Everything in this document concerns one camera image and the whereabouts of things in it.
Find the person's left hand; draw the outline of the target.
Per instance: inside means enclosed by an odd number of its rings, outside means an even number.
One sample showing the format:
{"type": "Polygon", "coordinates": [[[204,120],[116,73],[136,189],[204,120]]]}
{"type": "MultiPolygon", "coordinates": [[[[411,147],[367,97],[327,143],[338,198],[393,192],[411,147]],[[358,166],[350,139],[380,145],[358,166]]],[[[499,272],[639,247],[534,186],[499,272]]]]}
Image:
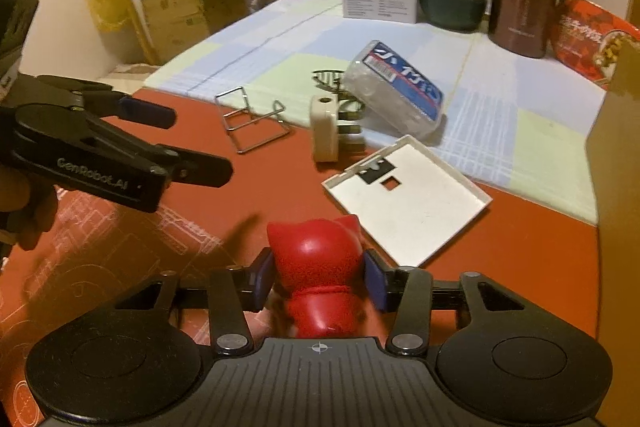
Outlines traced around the person's left hand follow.
{"type": "Polygon", "coordinates": [[[58,196],[54,185],[42,176],[1,166],[1,211],[23,216],[15,232],[17,244],[32,251],[43,233],[54,225],[58,196]]]}

